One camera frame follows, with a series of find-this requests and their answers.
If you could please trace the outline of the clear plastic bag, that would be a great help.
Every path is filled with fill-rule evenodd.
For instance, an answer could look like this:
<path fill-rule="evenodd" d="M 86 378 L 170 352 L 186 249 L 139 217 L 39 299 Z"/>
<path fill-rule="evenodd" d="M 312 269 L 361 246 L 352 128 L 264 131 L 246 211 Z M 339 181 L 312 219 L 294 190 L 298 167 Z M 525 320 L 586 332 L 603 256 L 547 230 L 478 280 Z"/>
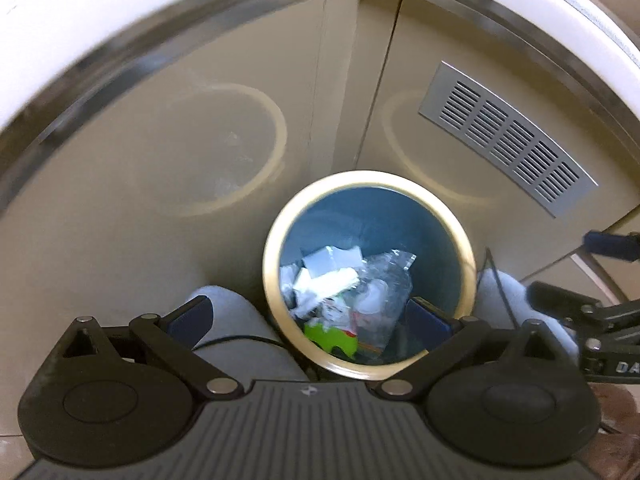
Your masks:
<path fill-rule="evenodd" d="M 396 330 L 413 284 L 412 252 L 392 249 L 364 260 L 359 283 L 348 300 L 356 327 L 358 352 L 368 359 L 380 356 Z"/>

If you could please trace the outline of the blue round trash bin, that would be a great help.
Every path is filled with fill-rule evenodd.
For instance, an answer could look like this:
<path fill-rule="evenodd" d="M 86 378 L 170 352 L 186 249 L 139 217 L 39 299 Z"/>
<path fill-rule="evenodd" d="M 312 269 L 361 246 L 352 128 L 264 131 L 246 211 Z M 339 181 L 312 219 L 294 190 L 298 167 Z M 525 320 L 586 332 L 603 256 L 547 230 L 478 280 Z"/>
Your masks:
<path fill-rule="evenodd" d="M 280 291 L 281 266 L 324 246 L 364 256 L 406 250 L 416 255 L 413 292 L 454 318 L 471 314 L 476 264 L 465 230 L 426 188 L 394 174 L 355 170 L 332 174 L 299 191 L 277 215 L 262 256 L 262 284 L 273 321 L 309 361 L 343 377 L 379 382 L 423 358 L 419 351 L 387 364 L 356 364 L 321 350 L 288 313 Z"/>

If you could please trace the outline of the white crumpled trash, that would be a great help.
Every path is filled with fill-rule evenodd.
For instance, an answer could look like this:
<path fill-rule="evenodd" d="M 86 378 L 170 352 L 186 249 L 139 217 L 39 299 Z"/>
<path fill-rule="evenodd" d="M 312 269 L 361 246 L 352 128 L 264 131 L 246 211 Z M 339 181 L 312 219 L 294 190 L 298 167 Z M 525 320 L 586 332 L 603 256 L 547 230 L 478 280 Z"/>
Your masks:
<path fill-rule="evenodd" d="M 357 287 L 365 263 L 359 246 L 324 246 L 280 266 L 280 292 L 292 318 L 311 318 L 323 300 Z"/>

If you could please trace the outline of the grey slipper right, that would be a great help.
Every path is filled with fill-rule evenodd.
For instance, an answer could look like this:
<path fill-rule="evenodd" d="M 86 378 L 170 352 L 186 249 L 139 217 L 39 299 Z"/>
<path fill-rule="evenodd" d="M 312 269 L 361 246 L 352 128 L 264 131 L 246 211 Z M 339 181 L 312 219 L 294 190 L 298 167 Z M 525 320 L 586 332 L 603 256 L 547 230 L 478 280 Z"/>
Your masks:
<path fill-rule="evenodd" d="M 473 314 L 493 328 L 510 330 L 530 318 L 538 318 L 549 327 L 574 365 L 578 364 L 578 347 L 572 336 L 551 316 L 534 310 L 526 299 L 526 287 L 499 270 L 488 268 L 478 276 Z"/>

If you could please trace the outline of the grey slipper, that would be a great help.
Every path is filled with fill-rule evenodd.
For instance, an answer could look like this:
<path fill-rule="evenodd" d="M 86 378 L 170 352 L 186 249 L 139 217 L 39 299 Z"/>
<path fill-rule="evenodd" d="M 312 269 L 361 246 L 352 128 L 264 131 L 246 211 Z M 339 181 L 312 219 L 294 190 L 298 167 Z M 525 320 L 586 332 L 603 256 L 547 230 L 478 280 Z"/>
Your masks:
<path fill-rule="evenodd" d="M 578 347 L 572 336 L 551 316 L 534 310 L 526 299 L 526 287 L 499 270 L 488 268 L 478 276 L 473 314 L 493 328 L 510 330 L 530 318 L 538 318 L 549 327 L 574 365 L 578 364 Z"/>
<path fill-rule="evenodd" d="M 213 306 L 213 326 L 193 351 L 236 379 L 245 390 L 254 382 L 306 382 L 305 372 L 277 332 L 243 296 L 220 286 L 205 286 L 189 300 L 206 296 Z"/>

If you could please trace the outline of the right beige cabinet door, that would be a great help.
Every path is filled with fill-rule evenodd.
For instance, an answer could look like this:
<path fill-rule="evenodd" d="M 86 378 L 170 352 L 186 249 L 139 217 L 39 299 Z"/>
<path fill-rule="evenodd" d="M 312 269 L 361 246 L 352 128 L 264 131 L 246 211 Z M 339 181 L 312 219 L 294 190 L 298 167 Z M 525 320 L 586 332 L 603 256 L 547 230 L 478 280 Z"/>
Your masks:
<path fill-rule="evenodd" d="M 428 188 L 517 278 L 639 203 L 638 160 L 608 124 L 456 0 L 401 0 L 358 165 Z"/>

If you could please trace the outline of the beige cabinet door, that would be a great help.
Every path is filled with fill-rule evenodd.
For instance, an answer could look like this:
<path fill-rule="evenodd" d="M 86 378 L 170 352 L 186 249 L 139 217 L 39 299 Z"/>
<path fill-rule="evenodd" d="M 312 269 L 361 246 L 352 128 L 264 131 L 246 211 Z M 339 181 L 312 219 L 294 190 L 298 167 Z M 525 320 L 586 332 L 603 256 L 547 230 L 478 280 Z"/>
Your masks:
<path fill-rule="evenodd" d="M 608 124 L 456 0 L 401 0 L 358 165 L 428 188 L 517 278 L 639 203 L 638 160 Z"/>
<path fill-rule="evenodd" d="M 122 325 L 219 285 L 260 304 L 262 248 L 309 176 L 326 0 L 277 0 L 126 92 L 1 217 L 1 431 L 76 316 Z"/>

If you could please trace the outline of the grey slipper left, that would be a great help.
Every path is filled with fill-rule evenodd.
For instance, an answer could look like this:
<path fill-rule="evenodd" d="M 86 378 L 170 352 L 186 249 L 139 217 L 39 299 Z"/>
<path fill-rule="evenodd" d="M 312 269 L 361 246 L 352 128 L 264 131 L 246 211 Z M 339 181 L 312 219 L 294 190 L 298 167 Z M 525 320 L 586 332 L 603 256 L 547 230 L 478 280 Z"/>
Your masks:
<path fill-rule="evenodd" d="M 189 300 L 206 296 L 213 306 L 213 326 L 193 351 L 236 379 L 245 390 L 254 382 L 306 382 L 305 372 L 277 332 L 243 296 L 220 286 L 205 286 Z"/>

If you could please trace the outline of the silver cabinet vent grille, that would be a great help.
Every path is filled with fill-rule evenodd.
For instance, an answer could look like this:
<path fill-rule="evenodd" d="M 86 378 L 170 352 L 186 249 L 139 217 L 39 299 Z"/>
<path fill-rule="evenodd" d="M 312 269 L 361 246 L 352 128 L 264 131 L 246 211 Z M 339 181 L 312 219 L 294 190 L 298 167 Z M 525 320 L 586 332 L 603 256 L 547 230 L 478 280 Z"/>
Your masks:
<path fill-rule="evenodd" d="M 439 64 L 419 114 L 490 162 L 554 218 L 598 187 L 544 130 L 446 62 Z"/>

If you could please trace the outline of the green wrapper in bin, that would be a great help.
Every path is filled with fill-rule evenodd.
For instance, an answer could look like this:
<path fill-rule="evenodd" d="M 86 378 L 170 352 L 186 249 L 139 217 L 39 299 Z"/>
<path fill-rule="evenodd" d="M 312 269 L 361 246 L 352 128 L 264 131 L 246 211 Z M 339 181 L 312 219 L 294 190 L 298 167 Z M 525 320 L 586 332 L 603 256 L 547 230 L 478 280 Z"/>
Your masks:
<path fill-rule="evenodd" d="M 344 356 L 352 359 L 358 350 L 357 335 L 351 330 L 343 330 L 335 326 L 324 327 L 320 323 L 307 323 L 304 326 L 305 336 L 326 353 L 340 350 Z"/>

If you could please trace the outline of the left beige cabinet door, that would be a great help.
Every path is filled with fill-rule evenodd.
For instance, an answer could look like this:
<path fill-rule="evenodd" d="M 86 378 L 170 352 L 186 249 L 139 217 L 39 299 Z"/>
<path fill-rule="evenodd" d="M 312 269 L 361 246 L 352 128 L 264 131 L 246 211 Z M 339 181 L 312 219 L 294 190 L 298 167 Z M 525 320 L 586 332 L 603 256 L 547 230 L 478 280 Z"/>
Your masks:
<path fill-rule="evenodd" d="M 126 92 L 1 217 L 1 431 L 76 316 L 122 325 L 219 285 L 260 304 L 262 248 L 309 176 L 326 0 L 277 0 Z"/>

